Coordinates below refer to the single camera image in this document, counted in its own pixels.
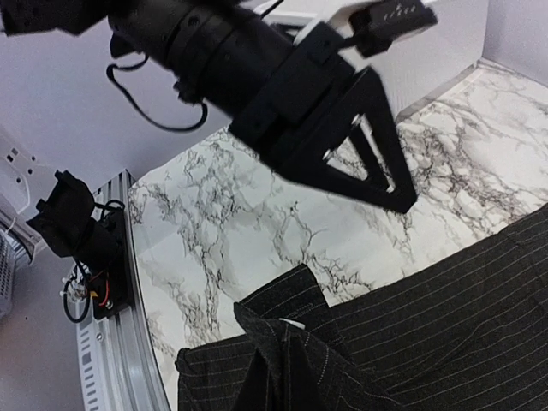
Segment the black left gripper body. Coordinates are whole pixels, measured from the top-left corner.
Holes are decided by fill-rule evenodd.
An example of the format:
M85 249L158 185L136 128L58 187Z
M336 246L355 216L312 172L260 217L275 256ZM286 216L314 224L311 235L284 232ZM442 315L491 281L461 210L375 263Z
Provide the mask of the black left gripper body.
M298 44L264 22L259 28L271 71L229 131L291 182L343 181L323 159L349 130L355 70L338 53L343 37L323 22Z

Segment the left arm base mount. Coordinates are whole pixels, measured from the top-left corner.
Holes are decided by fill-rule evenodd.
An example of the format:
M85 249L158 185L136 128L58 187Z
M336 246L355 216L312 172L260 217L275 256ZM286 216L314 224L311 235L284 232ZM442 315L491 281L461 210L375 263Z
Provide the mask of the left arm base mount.
M109 318L134 304L125 204L97 202L88 186L66 170L56 171L55 178L49 197L38 201L38 214L27 225L56 256L75 263L62 291L68 319L79 324L89 312L96 320Z

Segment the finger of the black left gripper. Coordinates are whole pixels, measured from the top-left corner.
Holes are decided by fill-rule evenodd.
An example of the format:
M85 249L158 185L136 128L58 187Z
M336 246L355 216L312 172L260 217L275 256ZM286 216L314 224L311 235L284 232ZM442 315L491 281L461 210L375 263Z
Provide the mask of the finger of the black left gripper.
M413 178L379 74L366 68L328 116L331 148L349 139L366 171L360 179L325 164L320 178L328 192L405 214L417 201Z

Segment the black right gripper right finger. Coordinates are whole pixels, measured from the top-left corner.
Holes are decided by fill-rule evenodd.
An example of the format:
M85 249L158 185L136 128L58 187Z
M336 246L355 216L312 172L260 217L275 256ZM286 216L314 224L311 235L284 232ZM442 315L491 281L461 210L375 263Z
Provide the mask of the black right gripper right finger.
M286 409L338 410L343 358L329 345L299 337L286 342Z

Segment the black pinstripe long sleeve shirt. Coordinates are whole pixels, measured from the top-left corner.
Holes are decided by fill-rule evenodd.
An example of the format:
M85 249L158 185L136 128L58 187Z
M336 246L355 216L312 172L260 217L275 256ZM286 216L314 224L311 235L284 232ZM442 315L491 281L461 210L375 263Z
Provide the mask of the black pinstripe long sleeve shirt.
M256 349L287 410L291 337L343 357L338 410L544 410L547 210L334 307L299 265L233 312L240 336L178 353L180 410L240 410Z

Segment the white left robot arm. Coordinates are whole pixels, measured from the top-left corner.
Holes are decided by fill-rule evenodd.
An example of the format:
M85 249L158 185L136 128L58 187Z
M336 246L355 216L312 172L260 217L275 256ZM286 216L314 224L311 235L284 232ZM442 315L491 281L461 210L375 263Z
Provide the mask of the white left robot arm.
M419 1L359 4L353 36L321 21L291 39L237 1L4 1L7 35L79 35L107 20L110 52L141 52L176 76L182 101L213 105L281 177L399 213L417 200L383 83L341 55L387 50L434 25Z

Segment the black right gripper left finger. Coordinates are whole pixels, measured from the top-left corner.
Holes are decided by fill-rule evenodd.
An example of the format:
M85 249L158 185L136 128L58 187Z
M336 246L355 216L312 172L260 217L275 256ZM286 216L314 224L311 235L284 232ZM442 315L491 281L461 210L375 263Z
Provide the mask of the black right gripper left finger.
M239 392L241 411L277 410L277 399L270 370L256 349Z

